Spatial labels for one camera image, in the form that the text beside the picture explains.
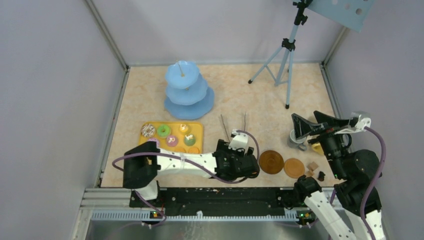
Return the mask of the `yellow cupcake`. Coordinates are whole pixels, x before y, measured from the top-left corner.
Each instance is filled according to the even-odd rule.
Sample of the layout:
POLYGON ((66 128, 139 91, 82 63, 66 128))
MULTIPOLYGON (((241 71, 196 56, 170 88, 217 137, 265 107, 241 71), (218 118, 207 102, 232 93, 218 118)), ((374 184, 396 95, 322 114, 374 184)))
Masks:
POLYGON ((187 133, 189 133, 189 132, 190 132, 190 126, 189 126, 188 124, 185 124, 185 123, 180 124, 180 126, 179 126, 179 131, 180 131, 183 135, 185 135, 185 134, 187 134, 187 133))

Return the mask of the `pink flower donut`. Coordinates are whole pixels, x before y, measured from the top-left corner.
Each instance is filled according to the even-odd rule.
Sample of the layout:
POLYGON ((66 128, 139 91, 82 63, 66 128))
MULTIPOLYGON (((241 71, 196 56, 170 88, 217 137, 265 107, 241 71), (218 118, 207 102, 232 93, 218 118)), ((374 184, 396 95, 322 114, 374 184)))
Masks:
POLYGON ((179 143, 179 139, 175 135, 168 135, 166 137, 165 143, 168 147, 176 147, 179 143))

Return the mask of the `green glazed donut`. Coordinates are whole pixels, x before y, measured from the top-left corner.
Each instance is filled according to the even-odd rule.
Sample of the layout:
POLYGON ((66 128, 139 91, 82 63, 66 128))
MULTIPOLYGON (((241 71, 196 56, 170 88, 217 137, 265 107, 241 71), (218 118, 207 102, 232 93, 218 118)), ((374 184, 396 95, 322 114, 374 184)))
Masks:
POLYGON ((161 124, 156 129, 156 134, 161 139, 167 138, 171 134, 171 132, 172 132, 172 129, 168 124, 161 124))

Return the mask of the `purple donut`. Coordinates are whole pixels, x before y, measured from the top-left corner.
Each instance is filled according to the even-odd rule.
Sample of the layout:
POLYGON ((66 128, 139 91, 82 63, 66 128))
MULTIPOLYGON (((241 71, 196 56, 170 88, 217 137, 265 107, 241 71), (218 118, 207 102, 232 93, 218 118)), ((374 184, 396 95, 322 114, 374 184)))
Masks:
POLYGON ((154 142, 156 144, 156 147, 159 148, 160 147, 160 140, 156 137, 151 137, 147 140, 148 142, 154 142))

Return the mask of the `chocolate sprinkle donut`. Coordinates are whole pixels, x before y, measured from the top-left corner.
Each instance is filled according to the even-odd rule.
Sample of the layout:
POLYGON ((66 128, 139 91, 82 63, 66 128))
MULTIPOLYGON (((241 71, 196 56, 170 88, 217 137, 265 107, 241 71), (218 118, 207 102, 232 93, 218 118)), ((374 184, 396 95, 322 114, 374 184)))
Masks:
POLYGON ((142 125, 140 133, 144 138, 152 138, 156 134, 156 128, 151 123, 145 123, 142 125))

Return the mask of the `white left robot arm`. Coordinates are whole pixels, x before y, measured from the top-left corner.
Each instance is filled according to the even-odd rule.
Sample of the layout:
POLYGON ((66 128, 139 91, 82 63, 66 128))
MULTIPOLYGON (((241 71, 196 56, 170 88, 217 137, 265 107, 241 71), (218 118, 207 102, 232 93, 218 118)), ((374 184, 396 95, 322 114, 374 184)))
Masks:
POLYGON ((123 161, 122 186, 141 193, 141 200, 149 207, 160 202, 155 178, 162 175, 194 175, 216 179, 226 184, 239 184, 254 179, 260 173, 254 148, 248 146, 253 135, 245 130, 234 129, 231 141, 219 139, 214 152, 184 153, 160 148, 153 141, 146 141, 114 160, 123 161))

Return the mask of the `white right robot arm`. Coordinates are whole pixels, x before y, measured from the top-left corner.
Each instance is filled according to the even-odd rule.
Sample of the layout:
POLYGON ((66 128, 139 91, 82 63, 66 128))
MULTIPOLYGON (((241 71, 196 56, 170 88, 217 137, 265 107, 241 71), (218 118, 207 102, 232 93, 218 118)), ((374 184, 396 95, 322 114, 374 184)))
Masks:
POLYGON ((294 136, 297 140, 311 136, 310 144, 319 143, 334 177, 342 182, 334 192, 344 209, 352 229, 333 208, 324 191, 313 177, 305 175, 294 183, 293 200, 307 206, 334 240, 385 240, 382 225, 382 204, 375 188, 386 159, 386 144, 382 136, 371 129, 371 117, 363 111, 352 112, 348 119, 336 118, 320 111, 313 113, 316 122, 293 113, 294 136), (381 156, 361 149, 350 152, 351 143, 344 136, 361 132, 373 133, 380 142, 381 156))

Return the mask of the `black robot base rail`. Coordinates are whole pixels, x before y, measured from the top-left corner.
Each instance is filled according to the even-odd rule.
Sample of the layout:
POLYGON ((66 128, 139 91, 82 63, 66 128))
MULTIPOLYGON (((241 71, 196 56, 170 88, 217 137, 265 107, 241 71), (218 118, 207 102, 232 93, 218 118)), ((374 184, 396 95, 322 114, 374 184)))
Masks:
POLYGON ((159 210, 194 204, 265 204, 289 210, 306 207, 292 187, 160 187, 153 199, 141 200, 139 196, 135 190, 131 191, 131 208, 143 208, 148 204, 159 210))

